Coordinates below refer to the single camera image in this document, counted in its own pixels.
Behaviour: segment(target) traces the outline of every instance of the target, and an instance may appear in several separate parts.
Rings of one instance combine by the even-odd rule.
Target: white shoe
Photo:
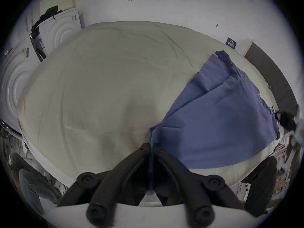
[[[43,175],[47,178],[49,184],[52,184],[51,175],[47,171],[45,171]]]
[[[65,192],[66,192],[65,185],[63,185],[60,181],[56,180],[54,183],[54,187],[59,190],[61,196],[63,196],[65,194]]]

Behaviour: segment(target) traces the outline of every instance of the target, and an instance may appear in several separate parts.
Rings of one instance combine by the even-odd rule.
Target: blue fabric
[[[151,146],[159,143],[188,168],[245,161],[280,137],[257,87],[225,51],[216,54],[150,129]]]

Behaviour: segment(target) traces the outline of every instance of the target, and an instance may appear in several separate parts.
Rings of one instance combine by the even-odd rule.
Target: beige bedsheet
[[[149,128],[219,50],[277,109],[258,70],[215,39],[162,23],[100,23],[63,43],[32,74],[19,100],[24,139],[41,165],[68,186],[83,172],[110,170],[146,142]],[[191,171],[219,174],[233,185],[277,143],[236,165]]]

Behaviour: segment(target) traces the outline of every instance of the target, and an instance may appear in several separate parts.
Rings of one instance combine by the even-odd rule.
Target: sticker
[[[230,46],[232,49],[235,48],[236,46],[236,42],[234,40],[232,40],[231,38],[228,37],[227,41],[226,41],[226,45]]]
[[[22,53],[25,55],[25,58],[28,58],[28,56],[29,56],[28,55],[28,53],[29,53],[28,50],[29,50],[28,48],[23,48],[22,49]]]
[[[44,48],[44,44],[43,44],[42,39],[40,38],[40,39],[38,40],[38,42],[39,42],[39,45],[40,45],[41,49],[43,49],[43,48]]]

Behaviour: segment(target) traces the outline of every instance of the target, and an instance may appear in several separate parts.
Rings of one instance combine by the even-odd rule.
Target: dryer
[[[23,39],[0,69],[0,124],[14,136],[21,136],[18,124],[18,100],[40,60],[30,36]]]
[[[61,43],[81,31],[78,9],[69,9],[48,18],[39,25],[36,46],[50,55]]]

